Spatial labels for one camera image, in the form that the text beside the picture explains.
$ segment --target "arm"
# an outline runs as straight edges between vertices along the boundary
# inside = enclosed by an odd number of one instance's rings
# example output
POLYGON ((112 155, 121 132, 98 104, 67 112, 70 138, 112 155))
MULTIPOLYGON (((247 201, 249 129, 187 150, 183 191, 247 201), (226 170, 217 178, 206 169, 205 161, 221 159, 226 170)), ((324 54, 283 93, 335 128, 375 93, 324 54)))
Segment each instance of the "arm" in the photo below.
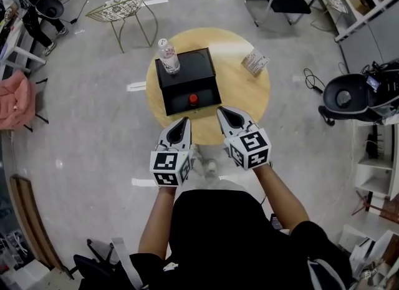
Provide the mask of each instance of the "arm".
POLYGON ((153 253, 165 260, 176 188, 161 187, 145 226, 138 253, 153 253))
POLYGON ((309 221, 309 216, 302 203, 269 165, 255 168, 254 173, 261 183, 277 219, 285 229, 292 231, 299 223, 309 221))

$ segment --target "strap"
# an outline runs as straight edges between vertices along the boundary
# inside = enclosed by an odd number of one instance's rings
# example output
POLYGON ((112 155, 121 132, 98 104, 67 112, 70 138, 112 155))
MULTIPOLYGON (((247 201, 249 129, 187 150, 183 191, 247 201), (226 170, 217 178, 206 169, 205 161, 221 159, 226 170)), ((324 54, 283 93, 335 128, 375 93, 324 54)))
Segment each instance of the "strap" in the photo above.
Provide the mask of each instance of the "strap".
POLYGON ((133 266, 132 260, 130 260, 129 252, 125 243, 123 242, 123 238, 112 238, 112 243, 113 248, 117 252, 120 263, 122 264, 122 267, 124 268, 132 286, 136 290, 140 290, 143 287, 143 281, 136 268, 133 266))
POLYGON ((314 272, 310 261, 307 262, 307 267, 309 268, 310 279, 312 280, 312 285, 314 290, 322 290, 322 286, 320 285, 319 279, 316 273, 314 272))
POLYGON ((319 265, 321 265, 325 270, 327 270, 327 272, 338 282, 338 284, 342 290, 346 289, 340 276, 338 275, 338 273, 334 270, 334 268, 332 266, 330 266, 327 262, 325 262, 324 260, 321 260, 321 259, 315 259, 314 261, 316 263, 318 263, 319 265))

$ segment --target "black shirt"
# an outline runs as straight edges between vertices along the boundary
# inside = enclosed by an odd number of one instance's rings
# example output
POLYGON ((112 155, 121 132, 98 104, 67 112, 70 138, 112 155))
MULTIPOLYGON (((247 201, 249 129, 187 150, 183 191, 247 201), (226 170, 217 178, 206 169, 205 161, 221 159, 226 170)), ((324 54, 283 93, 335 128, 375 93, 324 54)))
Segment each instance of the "black shirt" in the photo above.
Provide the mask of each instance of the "black shirt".
MULTIPOLYGON (((348 257, 322 228, 306 221, 290 236, 281 233, 243 191, 182 193, 173 207, 169 244, 166 261, 154 254, 130 256, 150 289, 313 289, 308 258, 329 263, 346 286, 352 280, 348 257)), ((119 289, 132 288, 120 263, 115 278, 119 289)))

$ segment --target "gray floor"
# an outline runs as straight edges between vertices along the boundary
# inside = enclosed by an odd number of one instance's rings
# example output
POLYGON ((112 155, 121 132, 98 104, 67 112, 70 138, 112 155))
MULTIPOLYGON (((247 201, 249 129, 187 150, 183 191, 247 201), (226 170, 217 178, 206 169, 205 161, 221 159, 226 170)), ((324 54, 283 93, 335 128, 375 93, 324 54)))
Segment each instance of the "gray floor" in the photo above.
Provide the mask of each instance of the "gray floor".
MULTIPOLYGON (((122 236, 134 252, 157 193, 157 188, 133 186, 132 180, 151 178, 150 152, 161 127, 147 107, 145 91, 126 91, 128 84, 145 80, 156 47, 146 47, 131 18, 122 33, 126 53, 121 54, 111 25, 84 16, 105 1, 89 0, 77 24, 68 24, 69 35, 59 39, 47 65, 31 75, 32 80, 49 78, 42 113, 50 124, 35 119, 34 133, 22 129, 15 135, 17 172, 31 179, 47 233, 70 268, 73 254, 90 254, 87 238, 109 243, 122 236)), ((67 2, 63 18, 75 18, 84 2, 67 2)), ((271 97, 259 124, 271 139, 274 168, 310 218, 336 238, 356 204, 350 181, 353 127, 350 121, 326 126, 317 113, 321 97, 304 83, 304 68, 328 82, 340 75, 343 61, 334 35, 310 26, 319 11, 313 9, 296 26, 271 12, 257 28, 244 0, 169 0, 150 7, 159 21, 158 38, 220 27, 243 36, 271 59, 271 97)), ((261 8, 256 10, 261 16, 261 8)), ((150 13, 142 9, 138 14, 153 34, 150 13)), ((42 26, 55 36, 52 26, 42 26)), ((221 175, 263 199, 253 173, 237 169, 222 146, 200 149, 219 160, 221 175)), ((4 151, 11 156, 7 142, 4 151)), ((267 201, 264 209, 270 213, 267 201)))

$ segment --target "card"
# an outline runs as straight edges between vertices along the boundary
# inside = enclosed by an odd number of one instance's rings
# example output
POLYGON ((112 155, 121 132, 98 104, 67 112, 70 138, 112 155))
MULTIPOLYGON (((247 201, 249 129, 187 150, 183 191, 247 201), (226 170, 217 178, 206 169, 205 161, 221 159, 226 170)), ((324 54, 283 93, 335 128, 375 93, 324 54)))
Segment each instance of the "card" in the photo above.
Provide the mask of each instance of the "card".
POLYGON ((253 76, 258 76, 269 62, 269 58, 254 48, 241 63, 253 76))

